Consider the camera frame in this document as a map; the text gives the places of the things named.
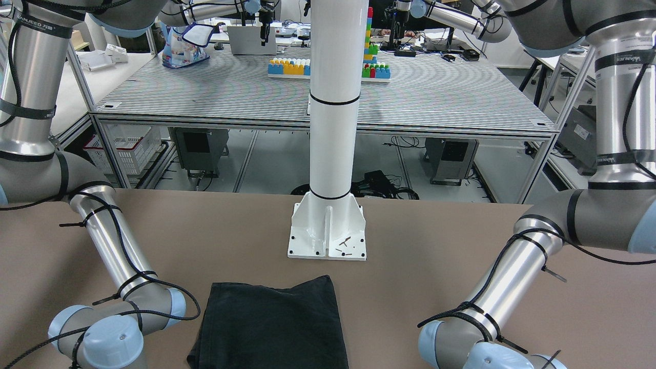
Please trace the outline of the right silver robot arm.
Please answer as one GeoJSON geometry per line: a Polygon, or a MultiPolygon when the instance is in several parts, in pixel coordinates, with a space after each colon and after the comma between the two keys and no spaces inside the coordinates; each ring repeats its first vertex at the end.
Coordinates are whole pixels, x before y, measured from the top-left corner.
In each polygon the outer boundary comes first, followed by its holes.
{"type": "Polygon", "coordinates": [[[51,322],[48,343],[74,367],[146,367],[145,337],[186,319],[181,288],[159,280],[96,166],[49,135],[73,28],[86,16],[145,33],[164,1],[14,1],[2,85],[2,210],[65,203],[80,216],[117,287],[113,304],[78,304],[51,322]]]}

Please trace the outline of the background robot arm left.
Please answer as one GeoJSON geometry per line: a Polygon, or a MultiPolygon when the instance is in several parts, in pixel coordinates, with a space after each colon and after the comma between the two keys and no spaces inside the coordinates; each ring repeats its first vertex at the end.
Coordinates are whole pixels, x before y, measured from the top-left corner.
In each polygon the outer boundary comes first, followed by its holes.
{"type": "Polygon", "coordinates": [[[259,14],[261,23],[261,45],[269,43],[271,23],[276,12],[277,1],[232,1],[230,2],[193,2],[188,4],[170,1],[159,13],[159,20],[171,27],[189,26],[196,21],[210,18],[221,18],[227,14],[237,12],[241,7],[244,12],[259,14]]]}

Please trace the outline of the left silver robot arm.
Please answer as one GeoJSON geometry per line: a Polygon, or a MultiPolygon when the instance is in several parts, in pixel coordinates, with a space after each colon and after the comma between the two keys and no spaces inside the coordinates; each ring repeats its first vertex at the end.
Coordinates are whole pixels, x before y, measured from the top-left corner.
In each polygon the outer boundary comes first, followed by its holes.
{"type": "Polygon", "coordinates": [[[513,27],[534,56],[592,47],[597,172],[516,222],[487,275],[457,308],[419,324],[420,356],[435,368],[563,368],[529,355],[501,328],[548,258],[566,243],[654,254],[654,1],[477,1],[494,30],[513,27]]]}

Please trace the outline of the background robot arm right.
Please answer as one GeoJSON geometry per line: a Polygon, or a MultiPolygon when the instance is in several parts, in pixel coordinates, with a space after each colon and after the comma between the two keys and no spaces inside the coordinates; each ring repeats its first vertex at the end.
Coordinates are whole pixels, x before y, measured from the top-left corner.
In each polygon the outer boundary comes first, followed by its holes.
{"type": "Polygon", "coordinates": [[[400,49],[399,39],[404,37],[409,16],[433,19],[447,27],[476,36],[478,40],[485,43],[496,44],[506,40],[511,32],[511,24],[502,13],[501,6],[494,1],[473,1],[473,3],[481,12],[480,18],[435,1],[393,1],[384,10],[391,30],[387,48],[400,49]]]}

